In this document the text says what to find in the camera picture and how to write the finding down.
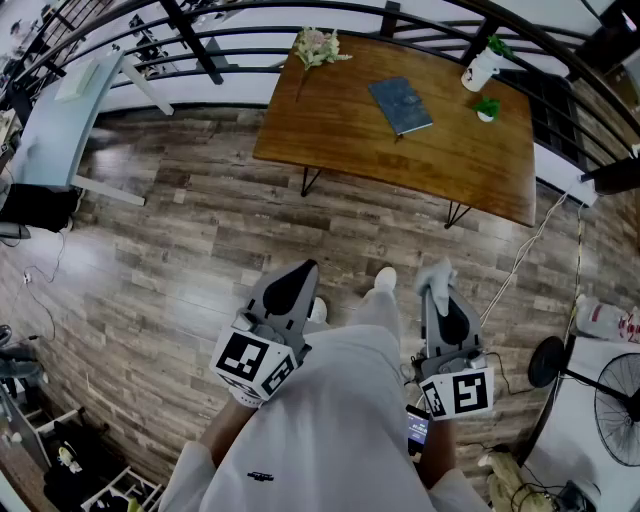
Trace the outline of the dark blue notebook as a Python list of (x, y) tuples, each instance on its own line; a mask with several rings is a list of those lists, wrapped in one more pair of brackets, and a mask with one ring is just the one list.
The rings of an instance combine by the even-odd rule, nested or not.
[(407, 78), (389, 78), (370, 84), (368, 89), (396, 136), (402, 137), (433, 124), (422, 99)]

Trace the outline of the small white potted plant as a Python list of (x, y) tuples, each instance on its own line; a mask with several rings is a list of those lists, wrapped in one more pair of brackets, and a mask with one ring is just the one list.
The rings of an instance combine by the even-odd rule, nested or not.
[(472, 107), (472, 110), (481, 121), (492, 122), (500, 113), (501, 102), (495, 98), (484, 97)]

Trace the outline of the black device with screen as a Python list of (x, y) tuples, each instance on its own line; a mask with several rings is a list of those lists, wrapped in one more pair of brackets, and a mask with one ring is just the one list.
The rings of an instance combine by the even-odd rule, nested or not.
[(422, 452), (429, 424), (429, 413), (415, 406), (406, 406), (408, 421), (408, 452), (410, 456)]

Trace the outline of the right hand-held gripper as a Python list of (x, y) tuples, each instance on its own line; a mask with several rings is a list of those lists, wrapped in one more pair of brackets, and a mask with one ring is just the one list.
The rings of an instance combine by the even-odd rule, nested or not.
[[(423, 297), (424, 353), (445, 353), (447, 345), (478, 345), (480, 317), (461, 297), (448, 299), (444, 341), (439, 312), (431, 294)], [(434, 420), (451, 420), (489, 412), (494, 405), (494, 369), (486, 354), (476, 349), (423, 359), (416, 377)]]

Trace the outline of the white power strip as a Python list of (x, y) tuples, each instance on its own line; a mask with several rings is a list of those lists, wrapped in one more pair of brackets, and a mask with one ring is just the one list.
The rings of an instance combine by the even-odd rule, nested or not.
[(582, 182), (580, 176), (569, 179), (566, 194), (585, 207), (592, 207), (599, 197), (593, 182)]

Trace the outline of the person's right forearm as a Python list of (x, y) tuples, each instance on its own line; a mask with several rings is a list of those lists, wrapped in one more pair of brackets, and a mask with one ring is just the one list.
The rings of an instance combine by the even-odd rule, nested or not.
[(453, 420), (430, 420), (426, 439), (417, 463), (423, 485), (431, 489), (456, 464), (456, 433)]

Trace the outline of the black bag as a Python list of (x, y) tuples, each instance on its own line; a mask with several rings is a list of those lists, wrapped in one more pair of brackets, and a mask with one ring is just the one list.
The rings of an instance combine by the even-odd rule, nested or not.
[(72, 215), (79, 208), (82, 192), (70, 188), (53, 190), (47, 187), (14, 184), (7, 195), (0, 194), (0, 222), (60, 232), (70, 229)]

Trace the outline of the person's left forearm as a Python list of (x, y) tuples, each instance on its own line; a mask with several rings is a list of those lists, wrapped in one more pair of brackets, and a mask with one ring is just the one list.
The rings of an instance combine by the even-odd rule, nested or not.
[(247, 407), (230, 398), (204, 430), (198, 442), (209, 451), (216, 468), (256, 411), (257, 408)]

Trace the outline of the white printed vase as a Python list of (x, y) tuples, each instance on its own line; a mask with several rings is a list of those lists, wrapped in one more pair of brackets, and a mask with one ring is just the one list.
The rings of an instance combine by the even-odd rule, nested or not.
[(471, 92), (479, 92), (495, 75), (500, 73), (503, 56), (486, 47), (467, 66), (461, 77), (462, 85)]

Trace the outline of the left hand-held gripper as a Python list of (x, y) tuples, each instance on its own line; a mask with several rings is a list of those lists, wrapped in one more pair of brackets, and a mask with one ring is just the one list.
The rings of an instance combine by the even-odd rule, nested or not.
[(263, 276), (255, 290), (266, 311), (258, 314), (254, 298), (238, 311), (231, 326), (220, 333), (211, 371), (229, 388), (270, 400), (311, 350), (303, 331), (318, 279), (319, 268), (312, 259)]

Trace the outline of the white wristband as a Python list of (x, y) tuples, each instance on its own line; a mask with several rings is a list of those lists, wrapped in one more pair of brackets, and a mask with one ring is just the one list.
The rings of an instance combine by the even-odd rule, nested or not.
[(261, 397), (254, 396), (236, 387), (230, 387), (229, 392), (240, 405), (247, 408), (259, 409), (264, 403)]

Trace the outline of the beige wooden ornament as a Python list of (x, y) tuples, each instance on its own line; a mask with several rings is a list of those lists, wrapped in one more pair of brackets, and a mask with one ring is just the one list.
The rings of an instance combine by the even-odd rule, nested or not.
[(491, 451), (480, 458), (478, 465), (490, 469), (487, 484), (494, 512), (519, 512), (531, 487), (523, 481), (513, 455)]

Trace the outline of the person's white shirt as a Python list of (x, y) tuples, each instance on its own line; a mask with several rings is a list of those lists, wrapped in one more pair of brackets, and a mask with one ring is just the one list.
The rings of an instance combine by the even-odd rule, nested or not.
[(352, 325), (317, 332), (303, 365), (220, 462), (188, 442), (159, 512), (490, 512), (452, 469), (432, 488), (408, 454), (397, 339)]

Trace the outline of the artificial flower bouquet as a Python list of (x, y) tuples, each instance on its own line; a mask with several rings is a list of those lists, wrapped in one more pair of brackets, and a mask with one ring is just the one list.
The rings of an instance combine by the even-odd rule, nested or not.
[(315, 27), (304, 27), (297, 35), (293, 50), (294, 55), (300, 59), (303, 65), (295, 101), (299, 100), (302, 89), (314, 68), (353, 58), (352, 55), (341, 52), (336, 29), (325, 32)]

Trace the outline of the grey cleaning cloth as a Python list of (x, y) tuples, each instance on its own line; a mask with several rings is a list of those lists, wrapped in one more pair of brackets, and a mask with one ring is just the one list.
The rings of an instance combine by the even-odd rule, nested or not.
[(424, 296), (428, 290), (436, 306), (438, 313), (446, 317), (449, 314), (449, 288), (454, 284), (457, 272), (453, 269), (448, 257), (439, 262), (419, 269), (414, 291), (419, 296)]

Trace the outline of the black standing fan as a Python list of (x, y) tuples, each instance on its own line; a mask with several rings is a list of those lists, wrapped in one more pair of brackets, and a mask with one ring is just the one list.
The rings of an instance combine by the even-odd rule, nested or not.
[(640, 353), (614, 357), (593, 380), (571, 370), (565, 345), (549, 337), (531, 358), (529, 383), (543, 388), (565, 376), (594, 389), (596, 428), (609, 455), (623, 466), (640, 467)]

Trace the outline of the white plastic bag red print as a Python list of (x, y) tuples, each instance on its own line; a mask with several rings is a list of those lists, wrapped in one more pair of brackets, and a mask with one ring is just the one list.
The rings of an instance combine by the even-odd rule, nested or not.
[(640, 308), (618, 306), (581, 294), (576, 301), (576, 328), (592, 338), (640, 345)]

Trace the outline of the white desk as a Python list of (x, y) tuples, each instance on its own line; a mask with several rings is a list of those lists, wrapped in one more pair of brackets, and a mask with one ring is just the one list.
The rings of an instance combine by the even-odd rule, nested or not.
[[(65, 101), (59, 91), (71, 83), (78, 72), (90, 77), (82, 93)], [(113, 53), (71, 67), (67, 75), (41, 91), (21, 136), (20, 146), (11, 160), (11, 173), (17, 183), (43, 186), (75, 186), (135, 206), (145, 199), (103, 182), (80, 176), (79, 165), (91, 130), (118, 74), (125, 74), (164, 114), (171, 116), (171, 104), (136, 70), (123, 53)]]

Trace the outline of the person's light trousers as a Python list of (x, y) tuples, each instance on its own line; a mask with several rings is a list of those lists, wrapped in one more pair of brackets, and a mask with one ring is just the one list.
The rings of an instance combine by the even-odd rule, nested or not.
[(356, 310), (351, 314), (348, 325), (373, 325), (383, 327), (394, 337), (396, 345), (400, 346), (400, 315), (394, 290), (386, 285), (370, 289)]

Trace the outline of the white storage rack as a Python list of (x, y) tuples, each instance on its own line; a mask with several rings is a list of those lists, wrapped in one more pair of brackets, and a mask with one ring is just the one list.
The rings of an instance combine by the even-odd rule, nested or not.
[(59, 512), (159, 512), (163, 486), (136, 473), (105, 443), (107, 425), (85, 409), (57, 417), (31, 391), (0, 383), (0, 468), (35, 489)]

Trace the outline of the flat white box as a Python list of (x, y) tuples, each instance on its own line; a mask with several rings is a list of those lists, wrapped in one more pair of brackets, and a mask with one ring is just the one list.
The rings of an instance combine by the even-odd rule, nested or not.
[(99, 66), (97, 58), (73, 65), (62, 79), (55, 101), (68, 102), (80, 98)]

